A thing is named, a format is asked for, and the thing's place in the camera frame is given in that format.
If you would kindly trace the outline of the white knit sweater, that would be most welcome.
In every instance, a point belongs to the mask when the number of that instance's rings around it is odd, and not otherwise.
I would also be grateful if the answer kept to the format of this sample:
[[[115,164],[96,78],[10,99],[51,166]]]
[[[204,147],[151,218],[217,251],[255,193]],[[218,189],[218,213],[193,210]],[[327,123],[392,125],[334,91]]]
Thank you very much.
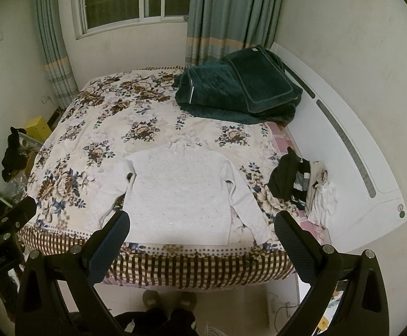
[[[103,227],[118,197],[138,244],[225,246],[237,215],[257,244],[273,238],[251,189],[222,153],[183,142],[138,151],[98,180],[87,230]]]

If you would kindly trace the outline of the pile of dark and white clothes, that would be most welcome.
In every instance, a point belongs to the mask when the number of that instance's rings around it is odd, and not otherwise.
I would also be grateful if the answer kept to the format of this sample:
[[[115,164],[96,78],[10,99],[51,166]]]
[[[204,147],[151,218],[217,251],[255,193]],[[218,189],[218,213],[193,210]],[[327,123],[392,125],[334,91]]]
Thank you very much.
[[[323,229],[328,228],[339,202],[327,167],[321,161],[301,158],[291,147],[269,177],[266,198],[271,204],[290,202],[305,212],[311,224]]]

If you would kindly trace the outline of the yellow box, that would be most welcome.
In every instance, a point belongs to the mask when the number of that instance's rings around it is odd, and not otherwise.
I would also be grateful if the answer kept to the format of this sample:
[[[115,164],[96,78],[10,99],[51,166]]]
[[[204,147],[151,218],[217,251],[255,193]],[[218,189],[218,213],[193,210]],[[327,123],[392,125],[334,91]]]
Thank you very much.
[[[26,134],[39,142],[44,143],[52,134],[51,128],[42,116],[34,117],[26,122]]]

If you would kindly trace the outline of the grey slippers on floor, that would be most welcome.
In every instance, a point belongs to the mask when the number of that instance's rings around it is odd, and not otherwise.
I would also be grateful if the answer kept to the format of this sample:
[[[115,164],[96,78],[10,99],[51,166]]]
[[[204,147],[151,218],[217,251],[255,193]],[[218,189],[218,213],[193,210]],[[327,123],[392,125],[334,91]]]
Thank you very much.
[[[185,309],[193,312],[197,305],[197,295],[188,291],[159,293],[155,290],[145,290],[142,300],[147,310],[160,307],[163,309]]]

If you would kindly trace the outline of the floral bed sheet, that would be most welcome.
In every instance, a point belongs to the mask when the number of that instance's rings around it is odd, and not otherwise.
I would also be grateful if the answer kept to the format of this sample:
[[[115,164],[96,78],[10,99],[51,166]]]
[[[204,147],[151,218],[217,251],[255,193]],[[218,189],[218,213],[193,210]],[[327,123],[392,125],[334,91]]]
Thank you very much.
[[[27,249],[54,255],[84,243],[92,233],[86,225],[97,180],[124,157],[176,140],[226,155],[268,223],[282,209],[294,212],[292,204],[271,204],[266,198],[280,159],[266,123],[224,122],[182,111],[173,87],[180,73],[179,67],[149,67],[98,77],[84,86],[36,155],[27,193],[37,211],[19,234]],[[105,281],[214,290],[281,280],[292,270],[278,240],[257,244],[233,217],[225,246],[127,241]]]

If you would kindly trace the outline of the white bed headboard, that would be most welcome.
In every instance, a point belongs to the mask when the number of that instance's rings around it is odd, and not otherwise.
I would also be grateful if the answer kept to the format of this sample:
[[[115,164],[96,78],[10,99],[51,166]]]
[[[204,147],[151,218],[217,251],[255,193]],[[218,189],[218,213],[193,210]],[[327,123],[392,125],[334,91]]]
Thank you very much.
[[[326,165],[337,188],[339,202],[327,228],[331,244],[349,253],[404,224],[407,209],[399,185],[358,116],[302,60],[278,43],[271,50],[303,90],[289,135],[303,158]]]

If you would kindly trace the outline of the dark green blanket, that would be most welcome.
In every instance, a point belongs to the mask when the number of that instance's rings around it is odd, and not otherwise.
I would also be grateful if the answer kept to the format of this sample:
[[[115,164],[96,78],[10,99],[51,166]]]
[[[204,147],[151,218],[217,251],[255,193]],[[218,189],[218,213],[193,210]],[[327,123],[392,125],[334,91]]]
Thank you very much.
[[[302,88],[286,76],[282,60],[262,46],[189,67],[173,87],[182,110],[239,124],[286,124],[294,118],[302,95]]]

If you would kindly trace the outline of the left green curtain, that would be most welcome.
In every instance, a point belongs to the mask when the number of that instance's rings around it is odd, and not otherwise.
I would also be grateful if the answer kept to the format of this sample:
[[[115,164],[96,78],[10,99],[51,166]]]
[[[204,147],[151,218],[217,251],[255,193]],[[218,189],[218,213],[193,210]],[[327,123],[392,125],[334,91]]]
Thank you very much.
[[[31,0],[41,58],[58,106],[65,110],[79,93],[61,29],[58,0]]]

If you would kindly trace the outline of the green curtain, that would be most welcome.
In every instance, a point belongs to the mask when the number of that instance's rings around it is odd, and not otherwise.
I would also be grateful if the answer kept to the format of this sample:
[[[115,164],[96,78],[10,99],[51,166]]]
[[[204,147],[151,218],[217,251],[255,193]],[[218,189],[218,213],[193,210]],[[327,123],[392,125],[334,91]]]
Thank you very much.
[[[190,0],[185,64],[218,60],[251,46],[272,46],[282,0]]]
[[[58,0],[31,0],[41,58],[58,106],[65,110],[79,93],[61,29]]]

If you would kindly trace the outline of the right green curtain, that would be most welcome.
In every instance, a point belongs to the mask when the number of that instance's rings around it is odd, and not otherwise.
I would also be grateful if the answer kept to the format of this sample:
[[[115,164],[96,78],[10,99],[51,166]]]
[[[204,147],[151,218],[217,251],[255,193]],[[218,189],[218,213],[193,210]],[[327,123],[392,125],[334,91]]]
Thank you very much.
[[[218,60],[251,46],[272,46],[282,0],[190,0],[185,64]]]

